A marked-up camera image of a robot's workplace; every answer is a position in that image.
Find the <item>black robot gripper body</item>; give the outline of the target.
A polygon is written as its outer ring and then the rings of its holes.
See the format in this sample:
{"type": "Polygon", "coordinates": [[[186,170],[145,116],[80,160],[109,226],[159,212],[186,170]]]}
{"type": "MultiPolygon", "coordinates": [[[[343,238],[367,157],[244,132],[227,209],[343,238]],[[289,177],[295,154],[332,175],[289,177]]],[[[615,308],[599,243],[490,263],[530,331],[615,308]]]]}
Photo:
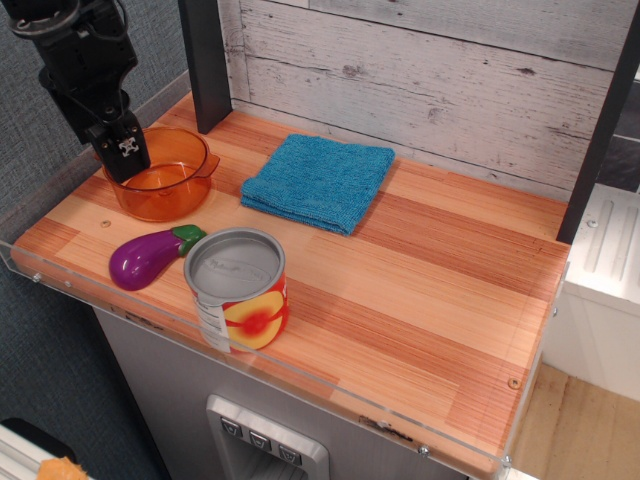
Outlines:
{"type": "Polygon", "coordinates": [[[122,84],[137,65],[121,1],[10,1],[9,27],[31,41],[41,85],[83,143],[131,142],[137,129],[122,84]]]}

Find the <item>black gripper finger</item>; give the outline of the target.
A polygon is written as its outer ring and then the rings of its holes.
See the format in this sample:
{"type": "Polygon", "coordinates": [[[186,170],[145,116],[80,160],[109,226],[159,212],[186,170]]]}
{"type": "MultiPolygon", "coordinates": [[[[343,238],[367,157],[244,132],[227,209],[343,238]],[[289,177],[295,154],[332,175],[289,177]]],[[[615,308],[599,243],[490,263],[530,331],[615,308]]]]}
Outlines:
{"type": "Polygon", "coordinates": [[[86,130],[95,153],[116,183],[126,183],[151,165],[143,129],[129,110],[86,130]]]}

